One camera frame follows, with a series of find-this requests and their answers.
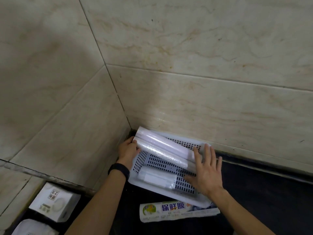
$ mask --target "cling film box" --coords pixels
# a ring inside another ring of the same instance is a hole
[[[213,203],[207,208],[200,208],[182,201],[141,204],[139,206],[140,220],[144,223],[192,217],[208,217],[219,213],[220,210]]]

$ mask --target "left hand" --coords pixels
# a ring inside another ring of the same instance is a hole
[[[117,163],[123,164],[129,170],[133,166],[133,159],[140,153],[140,149],[137,149],[137,141],[133,141],[134,136],[122,142],[118,147],[119,159]]]

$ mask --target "right hand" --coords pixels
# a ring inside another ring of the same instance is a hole
[[[201,163],[201,155],[196,147],[194,147],[194,155],[196,161],[197,176],[185,176],[193,187],[201,194],[207,196],[210,200],[214,194],[219,193],[223,189],[222,183],[222,157],[218,158],[216,163],[216,155],[212,146],[205,144],[204,146],[204,162]]]

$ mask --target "white box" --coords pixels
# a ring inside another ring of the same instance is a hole
[[[47,182],[29,208],[55,222],[65,222],[70,217],[79,199],[80,195],[68,192]]]

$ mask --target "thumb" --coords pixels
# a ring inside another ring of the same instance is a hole
[[[196,178],[194,177],[194,176],[189,176],[189,175],[186,175],[186,176],[184,176],[184,179],[186,180],[186,181],[188,181],[189,183],[190,183],[190,185],[192,185],[193,187],[195,187],[196,186]]]

